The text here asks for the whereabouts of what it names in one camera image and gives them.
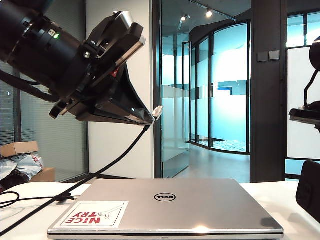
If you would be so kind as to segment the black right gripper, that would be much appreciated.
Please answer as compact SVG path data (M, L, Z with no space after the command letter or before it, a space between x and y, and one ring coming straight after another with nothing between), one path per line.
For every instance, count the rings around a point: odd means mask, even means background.
M314 125L314 128L320 130L320 102L315 101L307 107L293 108L289 112L290 120L304 124Z

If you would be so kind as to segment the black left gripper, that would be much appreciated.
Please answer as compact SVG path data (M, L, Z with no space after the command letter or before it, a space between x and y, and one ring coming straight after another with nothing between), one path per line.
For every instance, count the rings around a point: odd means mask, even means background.
M64 95L49 115L57 118L69 112L78 121L120 123L149 126L152 114L133 87L126 61L144 44L143 27L128 11L119 11L105 18L80 46L85 67L72 67L84 74L72 92Z

